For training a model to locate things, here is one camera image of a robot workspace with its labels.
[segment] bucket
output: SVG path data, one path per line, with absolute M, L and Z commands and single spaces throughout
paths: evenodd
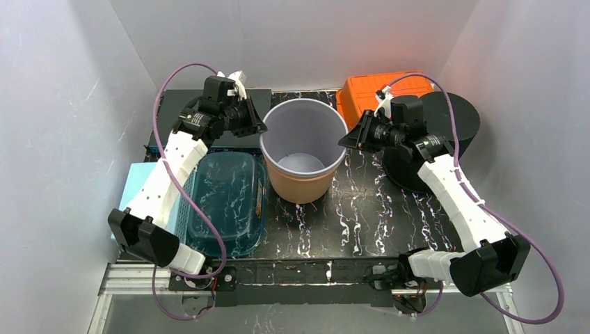
M 295 99 L 272 108 L 263 122 L 269 130 L 260 148 L 276 193 L 296 204 L 322 197 L 346 154 L 338 145 L 348 132 L 342 116 L 323 102 Z

